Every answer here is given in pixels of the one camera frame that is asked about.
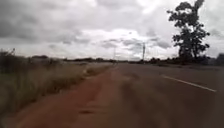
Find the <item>road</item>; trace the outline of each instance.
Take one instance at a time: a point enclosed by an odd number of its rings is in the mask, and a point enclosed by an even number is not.
[[[119,64],[18,112],[16,128],[224,128],[224,71]]]

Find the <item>white road marking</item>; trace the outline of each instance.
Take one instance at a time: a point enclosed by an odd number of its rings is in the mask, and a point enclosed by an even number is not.
[[[191,85],[191,86],[194,86],[194,87],[197,87],[197,88],[201,88],[201,89],[204,89],[204,90],[208,90],[208,91],[211,91],[211,92],[217,92],[217,90],[210,89],[210,88],[207,88],[207,87],[204,87],[204,86],[201,86],[201,85],[198,85],[198,84],[194,84],[194,83],[191,83],[191,82],[187,82],[187,81],[179,80],[179,79],[176,79],[176,78],[172,78],[172,77],[169,77],[169,76],[166,76],[166,75],[162,75],[162,77],[166,78],[166,79],[178,81],[178,82],[181,82],[181,83],[184,83],[184,84],[188,84],[188,85]]]

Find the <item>vegetation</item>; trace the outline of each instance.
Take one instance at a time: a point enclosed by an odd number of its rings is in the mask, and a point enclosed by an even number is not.
[[[224,53],[218,55],[216,59],[216,64],[224,66]]]
[[[179,46],[179,57],[182,62],[198,62],[200,55],[207,48],[202,40],[210,34],[206,32],[204,25],[199,22],[198,10],[204,0],[197,0],[194,5],[188,2],[181,2],[174,11],[167,11],[170,14],[169,21],[175,22],[174,26],[179,28],[180,34],[173,36],[174,46]]]
[[[39,98],[76,85],[107,65],[76,64],[43,56],[25,58],[0,52],[0,119]]]

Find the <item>large tree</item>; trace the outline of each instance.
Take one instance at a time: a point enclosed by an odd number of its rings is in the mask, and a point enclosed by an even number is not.
[[[197,60],[202,52],[209,48],[203,44],[203,39],[210,34],[203,29],[204,25],[199,22],[198,11],[204,0],[197,0],[194,5],[182,2],[170,14],[169,21],[175,22],[180,33],[173,36],[174,46],[179,46],[179,57],[184,61]]]

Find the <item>grass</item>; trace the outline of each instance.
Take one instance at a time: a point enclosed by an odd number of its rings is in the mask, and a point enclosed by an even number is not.
[[[0,73],[0,118],[39,98],[77,85],[108,66],[92,64],[58,64],[52,68],[38,66],[23,72]]]

